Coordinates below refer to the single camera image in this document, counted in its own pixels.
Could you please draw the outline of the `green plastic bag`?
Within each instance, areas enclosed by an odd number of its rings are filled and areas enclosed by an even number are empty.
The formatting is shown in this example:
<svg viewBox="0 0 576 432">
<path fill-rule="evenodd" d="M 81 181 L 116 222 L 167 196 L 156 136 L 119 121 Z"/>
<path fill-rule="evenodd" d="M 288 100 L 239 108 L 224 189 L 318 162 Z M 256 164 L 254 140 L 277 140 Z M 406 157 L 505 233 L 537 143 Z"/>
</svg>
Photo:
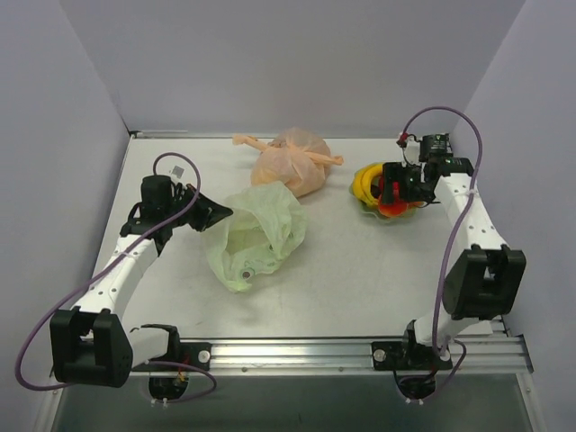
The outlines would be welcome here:
<svg viewBox="0 0 576 432">
<path fill-rule="evenodd" d="M 250 186 L 226 198 L 233 214 L 202 234 L 208 265 L 233 293 L 271 275 L 305 239 L 308 216 L 281 182 Z"/>
</svg>

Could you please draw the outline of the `red orange fake peach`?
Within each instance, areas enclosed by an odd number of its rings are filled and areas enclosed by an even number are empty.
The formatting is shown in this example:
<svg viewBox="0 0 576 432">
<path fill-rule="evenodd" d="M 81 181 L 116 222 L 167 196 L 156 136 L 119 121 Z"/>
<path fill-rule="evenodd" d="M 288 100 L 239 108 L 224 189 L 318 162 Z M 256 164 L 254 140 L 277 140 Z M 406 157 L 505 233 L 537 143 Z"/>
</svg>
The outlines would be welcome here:
<svg viewBox="0 0 576 432">
<path fill-rule="evenodd" d="M 414 211 L 416 206 L 412 203 L 404 202 L 400 198 L 399 187 L 397 183 L 392 185 L 393 203 L 378 203 L 378 212 L 386 218 L 397 218 L 407 216 L 409 212 Z"/>
</svg>

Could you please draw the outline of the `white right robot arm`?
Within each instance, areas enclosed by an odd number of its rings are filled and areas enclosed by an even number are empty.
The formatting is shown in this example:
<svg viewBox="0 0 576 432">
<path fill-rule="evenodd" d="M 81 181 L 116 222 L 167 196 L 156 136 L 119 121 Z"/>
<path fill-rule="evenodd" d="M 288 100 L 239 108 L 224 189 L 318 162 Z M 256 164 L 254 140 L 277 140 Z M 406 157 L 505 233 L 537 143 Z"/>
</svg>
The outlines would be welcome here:
<svg viewBox="0 0 576 432">
<path fill-rule="evenodd" d="M 413 320 L 400 360 L 419 368 L 463 330 L 511 312 L 527 266 L 492 223 L 477 189 L 477 167 L 456 157 L 447 135 L 419 141 L 418 163 L 382 166 L 382 205 L 439 203 L 451 224 L 432 311 Z"/>
</svg>

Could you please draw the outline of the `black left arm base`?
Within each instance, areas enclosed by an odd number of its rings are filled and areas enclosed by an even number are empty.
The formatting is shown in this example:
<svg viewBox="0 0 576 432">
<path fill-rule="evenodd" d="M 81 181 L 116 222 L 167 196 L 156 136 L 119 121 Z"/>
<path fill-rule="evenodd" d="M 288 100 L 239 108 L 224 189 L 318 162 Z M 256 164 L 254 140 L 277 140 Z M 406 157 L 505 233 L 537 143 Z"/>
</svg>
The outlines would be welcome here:
<svg viewBox="0 0 576 432">
<path fill-rule="evenodd" d="M 132 369 L 145 367 L 149 372 L 168 371 L 170 377 L 148 378 L 147 397 L 151 404 L 163 407 L 198 400 L 216 391 L 216 378 L 209 372 L 212 345 L 199 342 L 186 344 L 177 327 L 166 324 L 145 324 L 132 328 L 128 340 L 133 352 Z M 190 393 L 190 374 L 200 374 L 210 387 Z"/>
</svg>

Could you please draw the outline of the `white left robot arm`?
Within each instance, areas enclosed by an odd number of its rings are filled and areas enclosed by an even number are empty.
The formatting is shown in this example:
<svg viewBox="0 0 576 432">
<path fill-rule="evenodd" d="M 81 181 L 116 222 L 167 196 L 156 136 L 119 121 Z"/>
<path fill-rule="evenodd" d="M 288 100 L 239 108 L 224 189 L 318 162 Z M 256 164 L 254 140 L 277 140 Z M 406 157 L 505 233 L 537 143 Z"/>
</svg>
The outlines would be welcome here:
<svg viewBox="0 0 576 432">
<path fill-rule="evenodd" d="M 203 232 L 232 213 L 190 184 L 175 183 L 167 175 L 144 177 L 140 200 L 122 225 L 106 267 L 70 309 L 59 309 L 50 319 L 57 381 L 119 388 L 134 367 L 148 361 L 162 370 L 177 367 L 183 355 L 175 326 L 144 324 L 127 330 L 122 317 L 175 229 Z"/>
</svg>

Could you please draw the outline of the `yellow fake banana bunch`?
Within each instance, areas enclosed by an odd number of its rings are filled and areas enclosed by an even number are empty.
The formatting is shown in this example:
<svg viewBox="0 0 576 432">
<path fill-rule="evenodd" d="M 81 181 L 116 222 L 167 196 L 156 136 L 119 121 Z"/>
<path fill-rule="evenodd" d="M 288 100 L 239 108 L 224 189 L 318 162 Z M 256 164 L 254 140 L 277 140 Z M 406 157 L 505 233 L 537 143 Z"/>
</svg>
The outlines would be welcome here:
<svg viewBox="0 0 576 432">
<path fill-rule="evenodd" d="M 379 206 L 383 192 L 383 163 L 373 163 L 355 173 L 352 183 L 352 194 L 368 209 Z"/>
</svg>

